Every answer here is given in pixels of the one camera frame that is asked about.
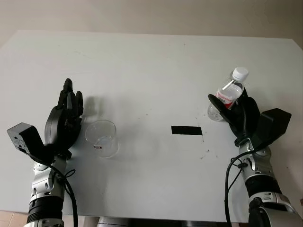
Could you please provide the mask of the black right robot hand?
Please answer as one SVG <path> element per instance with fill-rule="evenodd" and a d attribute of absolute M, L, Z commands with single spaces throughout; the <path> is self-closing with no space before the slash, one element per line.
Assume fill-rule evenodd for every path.
<path fill-rule="evenodd" d="M 246 90 L 230 109 L 212 94 L 208 95 L 208 99 L 214 105 L 215 110 L 219 111 L 219 115 L 228 122 L 231 131 L 236 136 L 236 146 L 242 140 L 252 136 L 257 128 L 260 111 L 256 101 L 248 96 Z"/>

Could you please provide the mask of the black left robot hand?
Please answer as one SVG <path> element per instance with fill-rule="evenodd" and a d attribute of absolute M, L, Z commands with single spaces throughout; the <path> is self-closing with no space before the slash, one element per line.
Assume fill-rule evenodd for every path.
<path fill-rule="evenodd" d="M 72 80 L 67 78 L 45 125 L 45 145 L 54 155 L 71 158 L 69 149 L 80 133 L 83 110 L 82 93 L 74 93 Z"/>

